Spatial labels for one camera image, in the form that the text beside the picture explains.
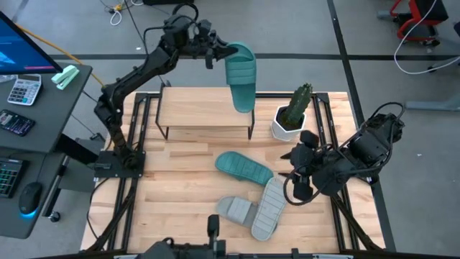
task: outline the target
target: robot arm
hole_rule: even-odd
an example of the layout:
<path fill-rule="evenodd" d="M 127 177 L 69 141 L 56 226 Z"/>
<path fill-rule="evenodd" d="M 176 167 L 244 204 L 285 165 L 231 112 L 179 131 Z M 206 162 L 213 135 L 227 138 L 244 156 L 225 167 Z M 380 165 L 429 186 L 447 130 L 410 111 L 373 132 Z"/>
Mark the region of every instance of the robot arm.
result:
<path fill-rule="evenodd" d="M 227 47 L 227 43 L 217 36 L 216 31 L 211 30 L 211 23 L 208 20 L 197 22 L 197 16 L 192 19 L 176 14 L 177 10 L 178 8 L 170 18 L 165 20 L 165 25 L 161 27 L 164 35 L 156 49 L 147 56 L 144 65 L 134 67 L 133 71 L 104 87 L 94 109 L 97 117 L 109 130 L 114 142 L 115 154 L 127 169 L 135 168 L 138 160 L 121 131 L 123 103 L 126 96 L 151 78 L 172 71 L 180 56 L 204 57 L 207 69 L 212 69 L 213 59 L 220 60 L 238 51 L 235 47 Z M 191 39 L 189 28 L 192 25 L 194 25 L 194 37 Z"/>

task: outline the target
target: black desk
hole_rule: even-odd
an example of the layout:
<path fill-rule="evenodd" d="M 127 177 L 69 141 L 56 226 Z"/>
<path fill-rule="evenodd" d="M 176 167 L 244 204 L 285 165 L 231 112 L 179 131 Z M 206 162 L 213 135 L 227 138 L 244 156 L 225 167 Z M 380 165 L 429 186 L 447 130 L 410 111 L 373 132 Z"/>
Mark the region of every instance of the black desk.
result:
<path fill-rule="evenodd" d="M 59 65 L 65 68 L 70 64 L 59 63 Z M 0 83 L 0 110 L 8 109 L 35 121 L 35 126 L 24 137 L 0 130 L 0 147 L 41 153 L 57 150 L 85 164 L 97 159 L 93 153 L 87 152 L 78 143 L 62 134 L 93 70 L 89 65 L 74 66 L 80 70 L 80 73 L 64 90 L 57 89 L 56 84 L 51 81 L 54 74 L 43 74 L 42 89 L 32 106 L 7 102 L 6 98 L 14 81 Z"/>
<path fill-rule="evenodd" d="M 7 157 L 9 154 L 15 153 L 15 150 L 6 148 L 0 149 L 0 156 Z M 5 237 L 28 238 L 40 212 L 43 208 L 45 200 L 50 192 L 52 184 L 61 169 L 65 155 L 62 153 L 50 153 L 43 160 L 44 153 L 17 153 L 12 155 L 12 159 L 28 160 L 29 165 L 24 172 L 19 185 L 11 199 L 0 199 L 0 235 Z M 42 184 L 43 190 L 40 196 L 40 204 L 37 212 L 31 219 L 21 217 L 19 213 L 19 196 L 24 187 L 31 182 L 37 180 L 40 166 L 43 162 L 42 172 L 38 178 L 38 182 Z"/>

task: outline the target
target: gray floor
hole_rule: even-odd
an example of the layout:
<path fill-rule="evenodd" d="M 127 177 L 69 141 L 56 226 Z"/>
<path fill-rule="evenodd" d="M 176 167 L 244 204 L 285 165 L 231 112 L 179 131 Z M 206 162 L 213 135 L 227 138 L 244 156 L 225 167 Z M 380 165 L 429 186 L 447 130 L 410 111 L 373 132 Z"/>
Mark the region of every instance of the gray floor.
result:
<path fill-rule="evenodd" d="M 202 18 L 228 41 L 242 40 L 256 53 L 339 54 L 328 5 L 324 0 L 195 0 Z M 105 0 L 115 4 L 116 0 Z M 335 0 L 344 42 L 349 55 L 392 55 L 399 44 L 396 26 L 376 19 L 377 10 L 389 9 L 393 0 Z M 453 22 L 460 21 L 460 2 L 444 0 L 451 18 L 438 28 L 443 38 L 460 43 Z M 3 0 L 0 8 L 13 17 L 17 0 Z M 170 12 L 172 6 L 159 6 Z M 148 6 L 132 9 L 140 29 L 161 24 L 166 15 Z M 109 24 L 110 15 L 95 0 L 29 1 L 17 22 L 51 40 L 73 54 L 135 54 L 142 44 L 128 13 L 119 26 Z M 149 36 L 153 48 L 158 32 Z M 43 46 L 50 54 L 56 50 Z M 432 54 L 459 54 L 442 44 Z M 400 54 L 426 55 L 418 44 L 404 46 Z M 84 60 L 106 83 L 124 75 L 141 60 Z M 428 61 L 404 61 L 406 70 L 421 71 Z M 348 91 L 341 60 L 258 60 L 258 91 L 289 91 L 308 81 L 316 91 Z M 392 61 L 351 61 L 364 115 L 369 116 L 386 101 L 444 100 L 458 93 L 460 70 L 446 68 L 435 74 L 409 76 Z M 175 85 L 222 86 L 224 64 L 207 71 L 203 60 L 182 60 L 165 76 Z M 156 90 L 159 80 L 147 82 L 140 90 Z M 93 97 L 99 85 L 92 78 L 86 86 Z M 105 133 L 93 115 L 92 101 L 82 96 L 74 115 L 94 132 Z M 459 114 L 408 111 L 404 135 L 395 144 L 392 160 L 382 171 L 381 181 L 396 248 L 400 252 L 460 255 L 460 146 Z M 72 137 L 87 138 L 91 133 L 71 119 L 65 129 Z M 5 258 L 31 258 L 76 252 L 83 234 L 88 195 L 63 193 L 58 209 L 63 220 L 50 224 L 41 219 L 27 240 L 0 237 Z"/>

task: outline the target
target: monitor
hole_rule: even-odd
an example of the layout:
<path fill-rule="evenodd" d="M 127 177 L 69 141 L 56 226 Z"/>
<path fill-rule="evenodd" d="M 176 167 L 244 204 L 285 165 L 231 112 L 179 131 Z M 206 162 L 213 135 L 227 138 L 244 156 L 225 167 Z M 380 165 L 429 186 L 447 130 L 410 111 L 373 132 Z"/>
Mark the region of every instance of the monitor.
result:
<path fill-rule="evenodd" d="M 0 12 L 0 75 L 62 71 L 49 55 Z"/>

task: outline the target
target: computer mouse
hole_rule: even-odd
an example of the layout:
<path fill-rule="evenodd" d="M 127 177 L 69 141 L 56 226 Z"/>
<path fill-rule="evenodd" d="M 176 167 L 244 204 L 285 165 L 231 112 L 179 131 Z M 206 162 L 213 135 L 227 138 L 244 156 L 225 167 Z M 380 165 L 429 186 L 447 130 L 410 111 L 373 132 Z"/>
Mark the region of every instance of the computer mouse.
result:
<path fill-rule="evenodd" d="M 42 184 L 38 182 L 29 183 L 22 190 L 19 197 L 19 210 L 23 215 L 31 214 L 38 207 Z"/>

